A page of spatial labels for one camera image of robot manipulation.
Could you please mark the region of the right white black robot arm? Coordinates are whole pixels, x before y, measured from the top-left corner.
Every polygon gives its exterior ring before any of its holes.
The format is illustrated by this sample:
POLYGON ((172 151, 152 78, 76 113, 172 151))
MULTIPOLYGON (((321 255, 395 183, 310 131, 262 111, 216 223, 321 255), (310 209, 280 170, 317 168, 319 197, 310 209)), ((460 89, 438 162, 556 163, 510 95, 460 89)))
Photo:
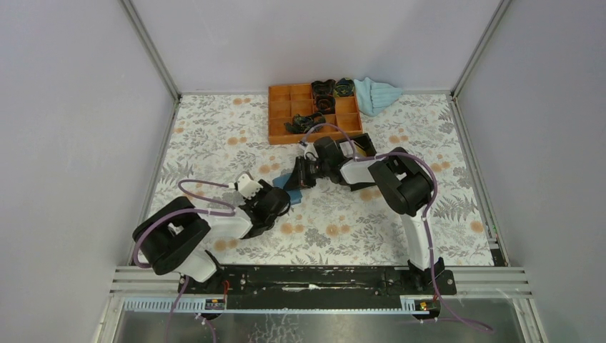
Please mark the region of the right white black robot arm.
POLYGON ((304 144, 304 153, 295 159, 284 189, 294 191, 315 187, 318 179, 328 179, 354 191, 376 187, 388 207, 400 215, 409 245, 408 265, 414 270, 409 278, 411 288, 428 294, 438 285, 431 269, 429 237, 422 223, 435 188, 430 175, 406 150, 396 147, 387 156, 377 156, 368 134, 351 140, 324 136, 304 144))

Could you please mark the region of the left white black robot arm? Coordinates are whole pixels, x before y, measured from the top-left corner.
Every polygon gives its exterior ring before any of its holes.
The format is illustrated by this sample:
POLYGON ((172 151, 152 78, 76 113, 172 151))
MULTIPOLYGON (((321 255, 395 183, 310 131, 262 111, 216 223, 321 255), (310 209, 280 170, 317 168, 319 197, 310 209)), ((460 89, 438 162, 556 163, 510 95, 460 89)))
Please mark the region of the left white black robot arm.
POLYGON ((219 262, 199 247, 202 241, 258 237, 290 210, 291 199, 285 190, 263 184, 238 207, 220 204, 229 211, 197 208, 185 196, 173 199, 134 230, 133 263, 159 276, 178 272, 203 293, 214 293, 222 283, 219 262))

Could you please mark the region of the orange compartment tray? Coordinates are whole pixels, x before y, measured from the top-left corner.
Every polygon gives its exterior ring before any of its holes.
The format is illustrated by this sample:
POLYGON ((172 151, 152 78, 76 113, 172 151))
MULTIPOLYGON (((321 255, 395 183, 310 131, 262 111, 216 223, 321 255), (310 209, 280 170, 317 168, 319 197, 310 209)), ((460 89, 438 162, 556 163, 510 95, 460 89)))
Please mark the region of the orange compartment tray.
POLYGON ((324 126, 312 131, 309 141, 364 132, 353 83, 346 91, 332 80, 270 86, 268 117, 271 145, 295 144, 312 126, 321 123, 324 126))

